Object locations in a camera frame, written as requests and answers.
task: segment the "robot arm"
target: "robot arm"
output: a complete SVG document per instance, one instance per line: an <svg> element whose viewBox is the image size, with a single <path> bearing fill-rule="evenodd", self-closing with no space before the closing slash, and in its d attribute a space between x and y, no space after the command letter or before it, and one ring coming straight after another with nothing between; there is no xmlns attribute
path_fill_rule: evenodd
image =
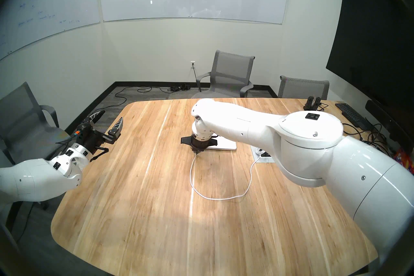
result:
<svg viewBox="0 0 414 276"><path fill-rule="evenodd" d="M199 100L191 115L192 135L181 143L198 153L217 144L212 139L216 133L266 150L292 182L326 185L380 257L414 215L414 177L374 147L343 137L343 126L333 115L273 115L212 99Z"/></svg>
<svg viewBox="0 0 414 276"><path fill-rule="evenodd" d="M114 144L120 136L123 119L120 118L108 134L93 128L105 113L100 111L87 117L77 131L66 141L77 137L76 142L65 154L50 161L32 159L13 167L0 168L0 198L2 202L44 201L57 197L67 190L76 188L82 182L82 171L108 148L101 148L104 142ZM102 153L93 157L97 150Z"/></svg>

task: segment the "wood grain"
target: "wood grain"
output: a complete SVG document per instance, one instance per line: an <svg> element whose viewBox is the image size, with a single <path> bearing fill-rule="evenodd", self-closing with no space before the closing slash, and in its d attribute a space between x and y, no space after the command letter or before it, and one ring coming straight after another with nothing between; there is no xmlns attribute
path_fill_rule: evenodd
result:
<svg viewBox="0 0 414 276"><path fill-rule="evenodd" d="M305 100L216 99L287 114ZM325 186L300 187L275 164L258 163L243 198L209 201L193 192L191 134L196 99L129 104L110 152L83 171L51 224L54 240L114 275L349 275L377 257ZM326 101L325 111L348 122ZM194 182L206 196L238 195L254 161L248 145L206 150Z"/></svg>

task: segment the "keyboard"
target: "keyboard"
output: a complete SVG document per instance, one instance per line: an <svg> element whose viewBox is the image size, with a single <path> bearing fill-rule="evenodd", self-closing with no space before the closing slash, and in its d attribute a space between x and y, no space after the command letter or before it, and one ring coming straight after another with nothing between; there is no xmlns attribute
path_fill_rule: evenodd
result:
<svg viewBox="0 0 414 276"><path fill-rule="evenodd" d="M338 109L342 111L342 115L348 119L355 128L361 128L362 130L371 129L371 124L359 113L357 113L349 104L336 103L335 106L337 106Z"/></svg>

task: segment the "gray mesh chair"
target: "gray mesh chair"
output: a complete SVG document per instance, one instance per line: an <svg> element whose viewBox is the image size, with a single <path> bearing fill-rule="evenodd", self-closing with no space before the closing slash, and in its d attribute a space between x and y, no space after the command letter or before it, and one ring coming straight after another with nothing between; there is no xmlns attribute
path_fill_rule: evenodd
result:
<svg viewBox="0 0 414 276"><path fill-rule="evenodd" d="M56 127L49 125L42 110L50 113ZM56 142L67 138L55 109L39 105L27 82L0 100L0 148L12 164L48 159L62 148Z"/></svg>
<svg viewBox="0 0 414 276"><path fill-rule="evenodd" d="M254 59L217 50L211 72L196 78L200 92L192 98L246 97L247 90L253 88L249 79ZM205 76L210 76L210 89L202 92L200 81Z"/></svg>
<svg viewBox="0 0 414 276"><path fill-rule="evenodd" d="M307 99L310 96L328 98L329 81L316 81L306 79L288 78L280 76L282 80L279 87L278 98Z"/></svg>

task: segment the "black monitor screen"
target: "black monitor screen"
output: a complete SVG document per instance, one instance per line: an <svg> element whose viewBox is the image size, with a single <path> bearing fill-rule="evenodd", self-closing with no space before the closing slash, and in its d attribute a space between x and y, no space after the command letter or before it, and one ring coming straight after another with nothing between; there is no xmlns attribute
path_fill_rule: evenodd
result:
<svg viewBox="0 0 414 276"><path fill-rule="evenodd" d="M342 0L326 68L414 137L414 23L402 0Z"/></svg>

